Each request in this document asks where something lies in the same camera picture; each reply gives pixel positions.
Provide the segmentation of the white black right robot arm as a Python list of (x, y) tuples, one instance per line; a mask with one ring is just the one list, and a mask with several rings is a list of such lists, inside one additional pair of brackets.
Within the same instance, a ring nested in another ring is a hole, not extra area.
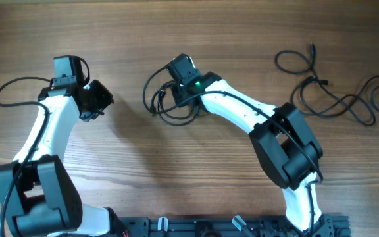
[(199, 105), (248, 134), (261, 168), (283, 191), (287, 220), (298, 232), (313, 235), (322, 215), (315, 186), (323, 179), (318, 165), (323, 150), (301, 112), (291, 103), (256, 101), (219, 75), (202, 74), (183, 53), (165, 68), (175, 83), (177, 106)]

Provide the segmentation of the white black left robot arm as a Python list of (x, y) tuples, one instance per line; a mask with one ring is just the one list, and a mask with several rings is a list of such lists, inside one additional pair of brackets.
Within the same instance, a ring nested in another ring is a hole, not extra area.
[(84, 205), (63, 157), (74, 125), (103, 114), (113, 96), (78, 56), (53, 59), (55, 75), (34, 105), (38, 115), (22, 149), (0, 165), (0, 235), (122, 236), (126, 229), (107, 207)]

